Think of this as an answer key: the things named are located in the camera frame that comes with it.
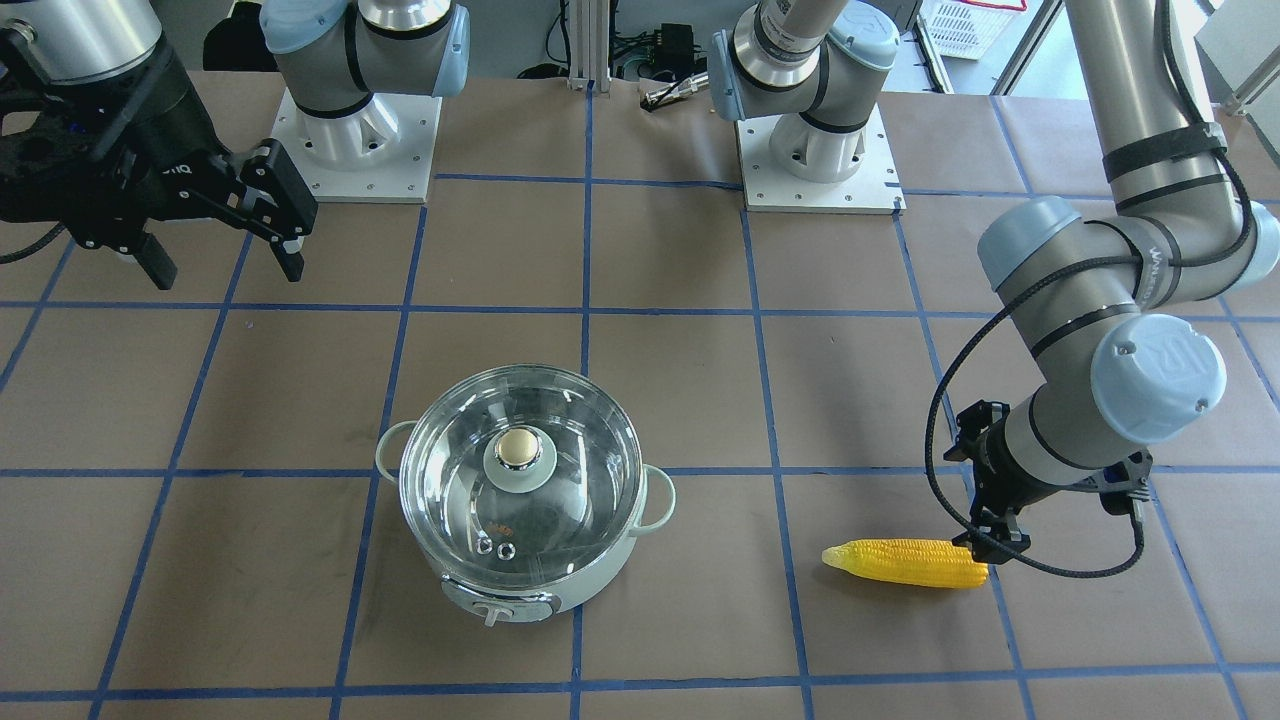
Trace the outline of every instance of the blue joint cap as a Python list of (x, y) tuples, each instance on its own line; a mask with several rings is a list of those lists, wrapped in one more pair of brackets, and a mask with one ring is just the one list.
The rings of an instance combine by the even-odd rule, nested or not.
[(1253, 234), (1258, 241), (1253, 247), (1253, 256), (1249, 258), (1249, 264), (1244, 268), (1244, 274), (1231, 287), (1226, 288), (1226, 292), (1249, 287), (1261, 281), (1271, 274), (1271, 270), (1276, 266), (1276, 260), (1280, 260), (1280, 222), (1276, 222), (1275, 215), (1262, 204), (1253, 202), (1252, 205)]
[(257, 24), (274, 55), (302, 50), (340, 24), (348, 0), (266, 0)]
[(712, 105), (721, 118), (728, 122), (745, 120), (742, 110), (742, 91), (737, 85), (737, 68), (730, 58), (730, 31), (722, 29), (712, 36), (712, 51), (707, 55), (707, 74), (712, 86)]
[(1023, 202), (991, 223), (978, 240), (978, 259), (991, 290), (998, 290), (1028, 258), (1078, 219), (1080, 214), (1066, 200), (1046, 195)]
[(435, 76), (435, 97), (454, 97), (467, 85), (467, 67), (471, 63), (471, 15), (460, 4), (453, 5), (453, 27), (444, 45), (440, 72)]
[(1111, 429), (1146, 446), (1174, 438), (1212, 410), (1226, 391), (1226, 365), (1187, 320), (1139, 315), (1102, 338), (1089, 380)]
[(859, 0), (845, 6), (827, 38), (858, 63), (873, 70), (890, 72), (902, 38), (888, 15)]

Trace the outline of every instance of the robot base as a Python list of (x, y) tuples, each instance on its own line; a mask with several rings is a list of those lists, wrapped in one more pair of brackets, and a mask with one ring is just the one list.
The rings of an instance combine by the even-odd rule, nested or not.
[(271, 137), (288, 149), (311, 193), (320, 202), (403, 202), (421, 205), (431, 178), (435, 133), (440, 124), (440, 99), (379, 94), (399, 120), (396, 155), (369, 168), (335, 170), (316, 161), (303, 146), (301, 113), (288, 90), (275, 115)]
[(773, 159), (769, 135), (777, 123), (777, 115), (736, 123), (748, 210), (887, 215), (906, 208), (879, 108), (867, 120), (861, 168), (849, 179), (831, 184), (800, 179)]

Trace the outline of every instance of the brown table surface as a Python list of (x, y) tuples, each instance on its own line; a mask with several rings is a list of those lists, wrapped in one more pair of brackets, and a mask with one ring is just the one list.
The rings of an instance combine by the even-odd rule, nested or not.
[[(279, 77), (196, 77), (229, 145), (269, 133)], [(998, 309), (987, 224), (1038, 193), (1111, 213), (1083, 102), (882, 108), (900, 218), (744, 213), (707, 97), (650, 115), (630, 83), (476, 79), (444, 104), (428, 206), (325, 205), (302, 283), (210, 222), (155, 225), (168, 293), (65, 240), (5, 266), (0, 717), (1276, 717), (1280, 277), (1175, 309), (1230, 383), (1155, 448), (1132, 573), (1009, 565), (948, 592), (819, 562), (957, 532), (920, 438), (940, 368)], [(0, 225), (0, 251), (44, 229)], [(680, 507), (581, 612), (485, 629), (371, 456), (389, 421), (516, 361), (617, 397)], [(951, 400), (1038, 383), (1004, 327)], [(957, 502), (963, 480), (943, 475)], [(1024, 516), (1046, 561), (1130, 548), (1092, 497)]]

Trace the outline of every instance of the black object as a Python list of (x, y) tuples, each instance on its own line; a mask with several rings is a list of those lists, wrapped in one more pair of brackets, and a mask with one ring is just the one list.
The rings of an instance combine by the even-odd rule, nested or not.
[(694, 28), (662, 23), (653, 49), (653, 74), (669, 72), (673, 81), (694, 74)]
[[(1147, 479), (1152, 457), (1146, 450), (1093, 473), (1068, 487), (1051, 486), (1023, 470), (1005, 443), (1005, 419), (1009, 405), (979, 400), (956, 415), (956, 443), (942, 457), (951, 462), (973, 461), (974, 497), (969, 519), (980, 534), (1000, 541), (1010, 550), (1023, 552), (1032, 544), (1030, 536), (1018, 527), (1023, 507), (1044, 500), (1059, 491), (1098, 493), (1103, 510), (1110, 515), (1130, 515), (1134, 502), (1151, 500)], [(952, 542), (968, 546), (978, 562), (1004, 564), (1010, 552), (979, 542), (973, 529)]]
[(54, 86), (26, 38), (0, 31), (0, 120), (36, 111), (24, 132), (0, 137), (0, 219), (59, 220), (81, 247), (137, 259), (160, 290), (177, 268), (143, 225), (148, 218), (216, 218), (268, 240), (291, 282), (316, 201), (284, 147), (264, 140), (233, 154), (164, 36), (137, 67), (99, 82)]
[(259, 3), (237, 1), (230, 17), (205, 35), (206, 70), (279, 72), (257, 22), (261, 13)]

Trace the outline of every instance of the white handle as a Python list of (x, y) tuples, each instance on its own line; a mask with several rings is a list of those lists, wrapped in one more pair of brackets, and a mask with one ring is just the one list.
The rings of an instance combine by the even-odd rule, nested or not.
[[(653, 475), (658, 475), (667, 483), (667, 489), (671, 491), (671, 505), (667, 506), (667, 511), (662, 514), (662, 518), (658, 518), (657, 520), (649, 523), (648, 525), (635, 525), (634, 528), (631, 528), (628, 534), (634, 538), (637, 538), (640, 536), (648, 536), (649, 533), (662, 528), (663, 525), (667, 524), (667, 520), (671, 520), (672, 514), (676, 512), (676, 483), (671, 480), (671, 475), (664, 473), (662, 468), (654, 468), (653, 465), (645, 465), (644, 474), (645, 474), (645, 483), (648, 483), (649, 478), (652, 478)], [(648, 500), (649, 496), (645, 495), (645, 501)]]
[(383, 451), (387, 450), (387, 441), (403, 433), (407, 428), (412, 428), (417, 424), (417, 420), (404, 420), (403, 423), (396, 423), (394, 425), (387, 428), (383, 437), (378, 438), (378, 450), (374, 451), (374, 465), (378, 468), (378, 474), (396, 484), (396, 475), (387, 469), (387, 464), (383, 462)]

